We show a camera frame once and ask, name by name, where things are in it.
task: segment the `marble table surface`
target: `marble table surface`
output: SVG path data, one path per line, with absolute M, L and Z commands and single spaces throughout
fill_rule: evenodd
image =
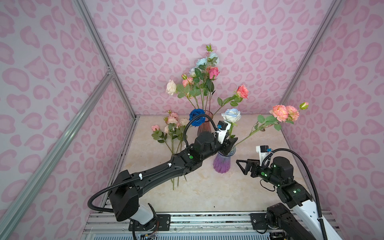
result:
M 128 170 L 129 173 L 144 171 L 170 159 L 171 152 L 167 146 L 153 140 L 151 136 L 152 125 L 158 124 L 164 128 L 163 118 L 164 116 L 140 117 L 122 171 Z M 221 119 L 222 117 L 218 115 L 214 121 L 218 122 Z M 240 141 L 249 134 L 256 122 L 256 115 L 242 116 L 233 134 L 236 134 Z M 190 127 L 187 135 L 189 142 L 193 143 L 197 127 Z M 220 174 L 213 169 L 215 156 L 212 156 L 203 161 L 202 167 L 187 174 L 187 181 L 184 177 L 180 177 L 179 187 L 176 187 L 176 178 L 175 190 L 172 190 L 171 181 L 167 181 L 147 192 L 140 198 L 140 202 L 151 203 L 157 212 L 266 210 L 267 207 L 281 202 L 277 193 L 264 189 L 259 183 L 260 178 L 251 178 L 250 173 L 245 176 L 236 164 L 237 159 L 258 159 L 255 148 L 259 145 L 269 145 L 272 149 L 288 148 L 281 131 L 276 131 L 273 127 L 267 128 L 265 132 L 257 132 L 236 147 L 236 153 L 231 158 L 231 168 L 227 173 Z M 290 160 L 294 167 L 295 180 L 306 187 L 293 156 L 282 151 L 276 155 Z M 263 182 L 263 186 L 273 189 L 269 183 Z

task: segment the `rose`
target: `rose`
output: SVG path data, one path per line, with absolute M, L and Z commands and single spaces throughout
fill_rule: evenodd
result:
M 217 58 L 214 64 L 218 64 L 220 62 L 216 53 L 211 53 L 208 58 L 209 59 Z
M 187 77 L 187 79 L 183 80 L 183 86 L 186 87 L 188 84 L 193 85 L 193 78 L 192 77 Z
M 189 71 L 189 75 L 193 78 L 196 77 L 196 73 L 195 73 L 195 68 L 191 68 L 191 70 Z
M 269 111 L 279 122 L 285 122 L 289 116 L 289 113 L 284 105 L 276 105 Z
M 186 126 L 189 123 L 187 118 L 182 118 L 179 120 L 180 126 Z
M 176 92 L 176 84 L 173 80 L 169 80 L 167 84 L 166 93 L 168 93 L 169 95 L 173 95 L 175 92 Z
M 213 79 L 214 76 L 218 76 L 218 74 L 220 73 L 220 72 L 218 71 L 218 68 L 212 68 L 212 67 L 210 67 L 210 68 L 208 69 L 208 72 L 209 72 L 209 78 L 210 78 L 210 79 Z
M 160 127 L 158 125 L 153 125 L 152 127 L 152 131 L 157 131 L 157 130 L 160 130 Z
M 192 118 L 194 118 L 200 114 L 205 114 L 203 109 L 200 109 L 200 108 L 193 109 L 192 112 L 189 114 L 189 121 L 191 121 Z M 204 122 L 205 122 L 205 117 L 200 117 L 200 118 L 197 118 L 195 121 L 192 122 L 192 126 L 198 127 L 201 124 L 203 124 Z
M 221 116 L 228 122 L 237 122 L 241 118 L 240 111 L 236 108 L 227 109 Z
M 201 59 L 197 60 L 196 67 L 198 67 L 200 65 L 204 65 L 206 63 L 207 63 L 207 58 L 201 58 Z
M 305 109 L 307 109 L 308 108 L 308 106 L 309 106 L 309 103 L 308 102 L 303 102 L 302 104 L 300 104 L 300 109 L 302 109 L 302 110 L 305 110 Z
M 169 113 L 169 116 L 170 116 L 170 117 L 174 117 L 176 120 L 178 120 L 178 119 L 179 119 L 179 116 L 178 116 L 178 114 L 177 114 L 177 113 L 175 113 L 175 112 L 171 112 L 171 113 Z
M 295 107 L 286 106 L 285 108 L 287 109 L 288 114 L 289 114 L 287 120 L 296 121 L 299 118 L 299 115 L 300 115 L 299 111 Z
M 236 90 L 239 97 L 248 99 L 248 89 L 243 85 L 239 86 Z
M 169 116 L 168 119 L 166 120 L 166 124 L 170 123 L 177 123 L 177 119 L 175 117 Z

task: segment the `vase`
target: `vase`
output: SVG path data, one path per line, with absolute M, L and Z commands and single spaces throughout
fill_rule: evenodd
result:
M 217 153 L 214 160 L 214 169 L 218 173 L 226 173 L 231 168 L 231 156 L 236 152 L 236 147 L 233 147 L 228 155 L 224 156 L 220 152 Z
M 210 111 L 205 111 L 205 114 L 210 116 L 211 118 L 214 117 L 214 115 Z M 203 124 L 201 124 L 197 129 L 197 135 L 199 136 L 202 132 L 212 132 L 212 124 L 208 118 L 205 118 L 205 122 L 203 122 Z

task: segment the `pink rose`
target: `pink rose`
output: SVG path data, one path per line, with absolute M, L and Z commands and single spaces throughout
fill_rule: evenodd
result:
M 212 67 L 210 67 L 210 68 L 208 69 L 208 72 L 209 72 L 209 78 L 210 78 L 210 79 L 213 79 L 214 76 L 218 76 L 218 74 L 220 73 L 220 72 L 218 71 L 218 68 L 212 68 Z
M 190 85 L 193 85 L 195 84 L 193 82 L 193 78 L 192 77 L 187 77 L 186 79 L 183 80 L 183 86 L 186 87 L 188 84 Z
M 153 125 L 151 128 L 152 128 L 152 131 L 154 132 L 160 129 L 158 125 Z
M 286 106 L 285 108 L 287 109 L 289 114 L 288 120 L 296 121 L 299 118 L 299 111 L 295 107 Z
M 169 116 L 166 124 L 177 123 L 177 119 L 175 117 Z
M 175 113 L 175 112 L 171 112 L 171 113 L 169 114 L 169 116 L 171 116 L 171 117 L 174 117 L 176 120 L 178 120 L 178 119 L 179 119 L 179 116 L 178 116 L 178 114 L 177 114 L 177 113 Z
M 288 111 L 284 105 L 276 105 L 269 111 L 279 122 L 285 122 L 289 116 Z
M 241 98 L 248 99 L 248 89 L 243 85 L 237 88 L 237 95 Z

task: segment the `mounting plate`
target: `mounting plate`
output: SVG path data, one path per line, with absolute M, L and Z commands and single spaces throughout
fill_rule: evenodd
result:
M 159 222 L 158 231 L 169 231 L 170 226 L 170 215 L 169 214 L 158 214 L 157 220 Z M 128 230 L 132 231 L 133 224 L 129 223 Z M 142 226 L 135 226 L 135 231 L 148 231 L 144 229 Z

